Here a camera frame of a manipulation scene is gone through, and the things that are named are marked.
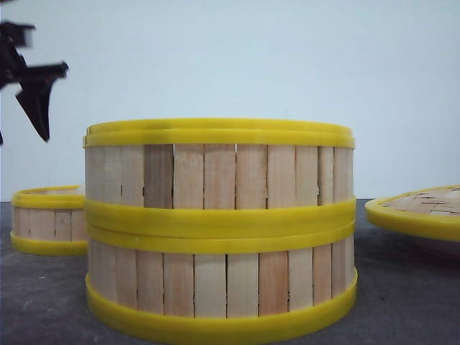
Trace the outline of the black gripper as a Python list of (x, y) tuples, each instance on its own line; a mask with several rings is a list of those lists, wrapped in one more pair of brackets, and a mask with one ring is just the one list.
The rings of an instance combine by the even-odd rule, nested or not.
[(16, 98), (39, 136), (50, 139), (49, 102), (53, 83), (65, 78), (65, 62), (51, 65), (28, 65), (18, 48), (31, 47), (32, 24), (1, 23), (1, 87), (18, 83), (22, 90)]

